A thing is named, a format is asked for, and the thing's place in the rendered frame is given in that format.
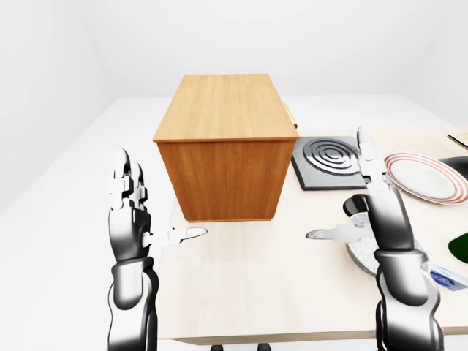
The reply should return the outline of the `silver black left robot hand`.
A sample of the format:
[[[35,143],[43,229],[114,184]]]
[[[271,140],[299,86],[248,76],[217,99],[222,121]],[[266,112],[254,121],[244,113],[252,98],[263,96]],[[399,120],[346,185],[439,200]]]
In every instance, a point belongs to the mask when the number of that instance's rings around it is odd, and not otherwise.
[[[110,244],[119,263],[148,256],[152,246],[171,246],[208,233],[204,227],[151,230],[151,215],[145,206],[148,190],[142,168],[139,163],[130,161],[123,148],[117,150],[110,196]]]

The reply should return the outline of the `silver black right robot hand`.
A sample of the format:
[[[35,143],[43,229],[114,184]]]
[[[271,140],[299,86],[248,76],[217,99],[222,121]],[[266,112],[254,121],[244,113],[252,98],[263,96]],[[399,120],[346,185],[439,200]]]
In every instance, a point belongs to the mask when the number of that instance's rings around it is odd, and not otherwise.
[[[333,229],[313,230],[306,237],[341,243],[373,237],[380,249],[414,249],[414,236],[401,195],[388,180],[384,162],[370,134],[362,126],[358,127],[357,141],[360,150],[358,164],[367,189],[362,196],[366,211],[352,215],[348,222]]]

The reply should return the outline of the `patterned bowl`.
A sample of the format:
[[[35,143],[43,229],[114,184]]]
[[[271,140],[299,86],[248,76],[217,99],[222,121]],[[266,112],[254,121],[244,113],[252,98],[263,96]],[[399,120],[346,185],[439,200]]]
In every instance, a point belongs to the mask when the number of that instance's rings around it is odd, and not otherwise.
[[[355,214],[348,222],[351,241],[345,247],[353,262],[365,273],[375,277],[379,263],[374,252],[379,248],[367,212]]]

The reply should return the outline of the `wooden cabinet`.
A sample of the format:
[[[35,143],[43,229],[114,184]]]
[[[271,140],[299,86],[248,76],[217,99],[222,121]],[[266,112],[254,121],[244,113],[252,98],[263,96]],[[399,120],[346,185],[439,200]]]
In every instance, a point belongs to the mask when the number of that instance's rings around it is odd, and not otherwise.
[[[272,219],[297,140],[267,74],[185,75],[154,135],[188,222]]]

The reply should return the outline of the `white plate with red rings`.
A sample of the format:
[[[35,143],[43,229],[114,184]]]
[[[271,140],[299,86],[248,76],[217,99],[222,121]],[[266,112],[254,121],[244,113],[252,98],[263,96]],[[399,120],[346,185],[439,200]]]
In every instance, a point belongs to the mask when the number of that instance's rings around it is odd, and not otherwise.
[[[395,185],[422,200],[441,205],[468,203],[468,180],[439,160],[401,152],[388,155],[385,166]]]

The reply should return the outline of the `dark green object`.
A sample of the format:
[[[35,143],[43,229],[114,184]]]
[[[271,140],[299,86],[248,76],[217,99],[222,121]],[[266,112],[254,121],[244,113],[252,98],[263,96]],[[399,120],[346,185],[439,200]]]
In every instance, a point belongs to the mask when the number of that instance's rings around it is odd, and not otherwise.
[[[448,249],[455,258],[468,264],[468,232],[452,239]]]

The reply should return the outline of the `blue and white food box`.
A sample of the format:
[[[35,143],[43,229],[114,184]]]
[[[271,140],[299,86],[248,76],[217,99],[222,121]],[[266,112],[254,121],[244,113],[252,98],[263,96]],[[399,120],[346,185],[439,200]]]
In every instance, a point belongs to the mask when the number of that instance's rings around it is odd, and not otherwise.
[[[468,278],[455,273],[432,261],[428,262],[428,271],[431,278],[439,285],[452,290],[459,291],[468,289]]]

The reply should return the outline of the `flat dark stove plate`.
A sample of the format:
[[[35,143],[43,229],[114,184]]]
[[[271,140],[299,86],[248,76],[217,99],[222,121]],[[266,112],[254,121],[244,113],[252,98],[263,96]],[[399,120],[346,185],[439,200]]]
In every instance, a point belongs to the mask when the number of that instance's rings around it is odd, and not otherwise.
[[[291,162],[303,190],[363,189],[358,156],[350,136],[300,137]]]

